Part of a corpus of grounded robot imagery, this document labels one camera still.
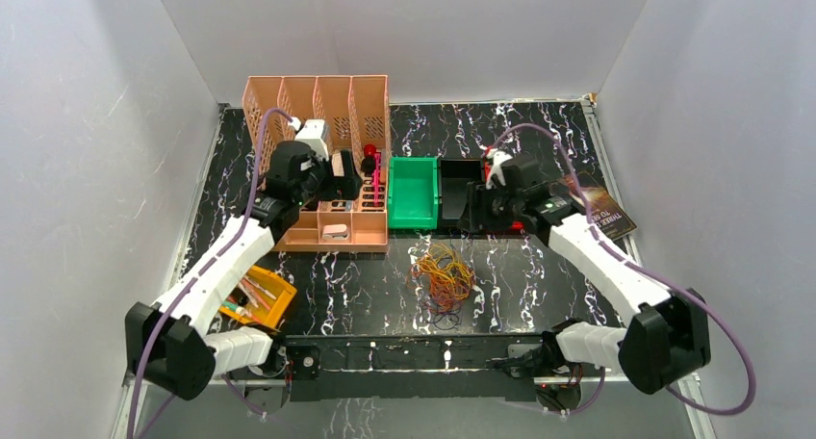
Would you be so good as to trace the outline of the beige plastic file organizer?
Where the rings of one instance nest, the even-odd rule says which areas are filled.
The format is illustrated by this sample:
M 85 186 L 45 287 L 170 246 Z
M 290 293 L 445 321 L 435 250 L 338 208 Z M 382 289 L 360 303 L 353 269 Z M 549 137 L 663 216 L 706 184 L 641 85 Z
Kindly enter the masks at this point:
M 296 128 L 286 116 L 323 119 L 329 125 L 330 158 L 341 149 L 353 152 L 363 186 L 356 200 L 316 201 L 302 208 L 298 221 L 276 244 L 287 252 L 384 252 L 388 244 L 388 163 L 391 156 L 388 78 L 385 75 L 353 76 L 251 76 L 242 107 L 254 146 L 259 150 L 259 169 L 266 172 L 272 152 L 282 141 L 295 137 Z M 259 131 L 264 113 L 279 108 L 285 116 L 273 115 L 265 133 Z M 373 144 L 381 153 L 379 206 L 373 205 L 372 175 L 360 168 L 363 148 Z M 344 223 L 350 228 L 346 241 L 324 241 L 322 227 Z

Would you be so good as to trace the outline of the black storage bin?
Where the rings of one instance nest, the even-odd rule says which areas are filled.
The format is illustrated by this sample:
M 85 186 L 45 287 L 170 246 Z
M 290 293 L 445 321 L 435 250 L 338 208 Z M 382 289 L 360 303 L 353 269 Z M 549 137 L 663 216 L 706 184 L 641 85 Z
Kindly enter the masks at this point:
M 455 229 L 462 217 L 468 198 L 470 182 L 484 180 L 480 159 L 441 158 L 438 163 L 439 229 Z

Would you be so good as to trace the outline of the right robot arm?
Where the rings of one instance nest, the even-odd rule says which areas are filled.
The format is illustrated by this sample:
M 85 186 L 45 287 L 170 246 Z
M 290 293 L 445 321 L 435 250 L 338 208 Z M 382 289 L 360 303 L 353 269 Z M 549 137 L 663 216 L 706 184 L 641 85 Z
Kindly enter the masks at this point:
M 521 223 L 589 279 L 625 322 L 607 327 L 569 319 L 544 332 L 539 348 L 495 360 L 493 367 L 512 376 L 565 375 L 589 363 L 621 372 L 639 391 L 653 394 L 710 362 L 708 321 L 696 292 L 673 292 L 639 273 L 579 203 L 550 192 L 531 156 L 492 149 L 487 161 L 485 181 L 467 186 L 459 228 L 493 232 Z

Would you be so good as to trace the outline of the green storage bin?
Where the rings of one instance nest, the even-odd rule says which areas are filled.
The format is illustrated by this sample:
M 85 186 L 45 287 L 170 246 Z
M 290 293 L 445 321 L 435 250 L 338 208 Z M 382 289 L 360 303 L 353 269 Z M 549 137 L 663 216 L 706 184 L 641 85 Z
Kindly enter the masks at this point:
M 387 212 L 390 229 L 434 230 L 440 204 L 437 157 L 393 157 Z

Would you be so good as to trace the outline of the red storage bin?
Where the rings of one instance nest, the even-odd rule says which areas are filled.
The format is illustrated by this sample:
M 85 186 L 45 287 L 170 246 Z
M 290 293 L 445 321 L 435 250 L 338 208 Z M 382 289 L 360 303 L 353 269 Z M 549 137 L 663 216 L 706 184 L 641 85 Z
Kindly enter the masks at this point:
M 497 148 L 487 152 L 486 160 L 489 172 L 481 191 L 480 226 L 490 232 L 516 230 L 520 221 L 514 208 L 527 187 L 523 160 Z

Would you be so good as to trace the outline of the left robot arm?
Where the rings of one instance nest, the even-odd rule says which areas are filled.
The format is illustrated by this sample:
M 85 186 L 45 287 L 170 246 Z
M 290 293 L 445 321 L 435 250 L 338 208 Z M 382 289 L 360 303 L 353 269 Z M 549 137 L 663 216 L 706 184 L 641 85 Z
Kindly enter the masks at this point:
M 303 140 L 279 143 L 265 184 L 252 189 L 244 214 L 229 219 L 221 236 L 195 266 L 154 303 L 135 303 L 125 316 L 129 370 L 140 387 L 147 380 L 183 399 L 196 398 L 210 380 L 252 366 L 264 377 L 286 369 L 286 350 L 265 331 L 243 326 L 210 334 L 222 302 L 251 267 L 271 251 L 313 201 L 355 200 L 363 186 L 353 153 L 332 158 Z

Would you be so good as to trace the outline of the dark paperback book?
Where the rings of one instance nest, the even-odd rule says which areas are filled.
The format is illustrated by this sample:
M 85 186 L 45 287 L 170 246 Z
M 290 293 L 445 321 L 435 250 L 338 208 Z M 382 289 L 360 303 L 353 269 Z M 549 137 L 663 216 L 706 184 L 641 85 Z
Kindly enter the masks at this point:
M 610 240 L 618 241 L 637 229 L 636 223 L 623 210 L 607 189 L 590 173 L 580 172 L 577 178 L 566 174 L 562 178 L 566 193 L 579 205 L 588 201 L 593 223 Z

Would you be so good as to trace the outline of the yellow tray with pens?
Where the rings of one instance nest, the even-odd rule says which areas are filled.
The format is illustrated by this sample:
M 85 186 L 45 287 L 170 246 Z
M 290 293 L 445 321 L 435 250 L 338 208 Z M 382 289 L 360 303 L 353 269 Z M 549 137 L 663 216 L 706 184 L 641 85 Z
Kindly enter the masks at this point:
M 218 312 L 243 325 L 277 331 L 296 294 L 296 288 L 276 273 L 252 266 Z

